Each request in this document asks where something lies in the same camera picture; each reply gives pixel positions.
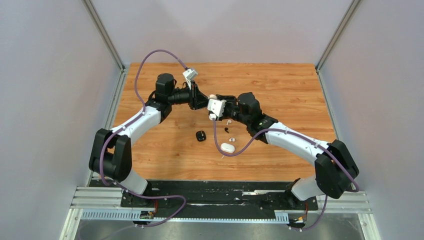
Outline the black glossy charging case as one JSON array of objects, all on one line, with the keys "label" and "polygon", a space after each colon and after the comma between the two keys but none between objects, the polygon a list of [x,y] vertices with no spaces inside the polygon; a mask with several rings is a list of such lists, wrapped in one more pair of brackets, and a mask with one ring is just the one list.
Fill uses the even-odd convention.
[{"label": "black glossy charging case", "polygon": [[196,140],[198,142],[203,142],[207,139],[206,133],[203,130],[199,130],[195,133]]}]

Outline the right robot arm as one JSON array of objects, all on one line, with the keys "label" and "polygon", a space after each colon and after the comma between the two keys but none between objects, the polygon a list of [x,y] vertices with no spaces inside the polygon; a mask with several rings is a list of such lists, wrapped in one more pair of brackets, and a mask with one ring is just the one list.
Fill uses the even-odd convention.
[{"label": "right robot arm", "polygon": [[355,181],[360,171],[346,144],[338,139],[333,142],[319,140],[295,131],[277,119],[263,113],[259,101],[252,92],[232,95],[210,95],[209,119],[232,120],[246,126],[251,135],[249,142],[238,152],[223,155],[235,157],[243,153],[254,140],[283,148],[309,162],[314,174],[298,178],[285,190],[286,204],[298,209],[311,197],[326,195],[339,199],[344,192],[358,192]]}]

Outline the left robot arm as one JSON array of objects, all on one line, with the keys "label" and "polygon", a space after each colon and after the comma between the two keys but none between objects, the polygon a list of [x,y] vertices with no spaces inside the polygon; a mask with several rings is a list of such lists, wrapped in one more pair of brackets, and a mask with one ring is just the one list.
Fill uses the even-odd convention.
[{"label": "left robot arm", "polygon": [[134,192],[134,200],[140,206],[149,206],[153,193],[147,189],[149,182],[132,168],[132,146],[149,129],[163,122],[173,105],[188,104],[190,109],[203,109],[208,97],[198,88],[194,78],[197,72],[188,68],[183,72],[182,88],[170,73],[159,74],[155,90],[150,94],[145,108],[123,124],[110,130],[101,128],[94,137],[88,167],[98,174],[103,173],[128,191]]}]

